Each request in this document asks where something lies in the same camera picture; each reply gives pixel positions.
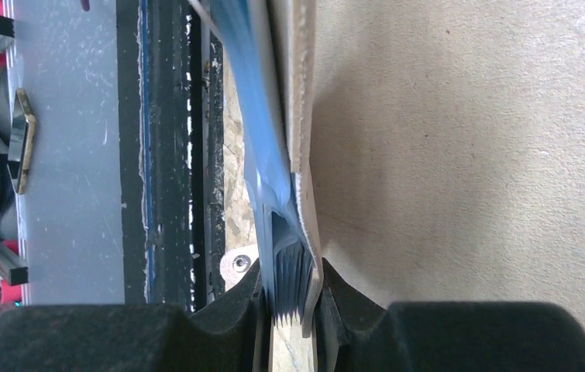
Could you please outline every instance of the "beige wall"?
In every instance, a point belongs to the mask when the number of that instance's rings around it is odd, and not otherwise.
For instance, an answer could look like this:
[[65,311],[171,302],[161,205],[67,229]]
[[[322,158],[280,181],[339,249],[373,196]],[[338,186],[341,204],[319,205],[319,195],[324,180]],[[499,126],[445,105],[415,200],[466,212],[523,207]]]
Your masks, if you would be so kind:
[[585,1],[318,2],[329,259],[382,305],[553,301],[585,325]]

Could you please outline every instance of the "osb board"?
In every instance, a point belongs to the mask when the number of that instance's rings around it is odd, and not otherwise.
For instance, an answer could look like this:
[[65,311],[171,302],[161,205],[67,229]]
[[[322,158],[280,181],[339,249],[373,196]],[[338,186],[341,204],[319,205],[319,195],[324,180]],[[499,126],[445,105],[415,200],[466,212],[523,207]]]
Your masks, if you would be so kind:
[[235,80],[224,63],[224,208],[226,250],[256,243],[253,210],[244,183],[244,131]]

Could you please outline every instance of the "screw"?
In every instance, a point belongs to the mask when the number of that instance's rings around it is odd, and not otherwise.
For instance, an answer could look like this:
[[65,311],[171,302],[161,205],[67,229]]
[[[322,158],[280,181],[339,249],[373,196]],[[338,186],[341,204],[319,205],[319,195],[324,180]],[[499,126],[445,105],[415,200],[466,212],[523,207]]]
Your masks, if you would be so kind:
[[232,261],[232,268],[238,273],[243,273],[249,270],[249,267],[251,267],[251,259],[243,254],[235,257]]

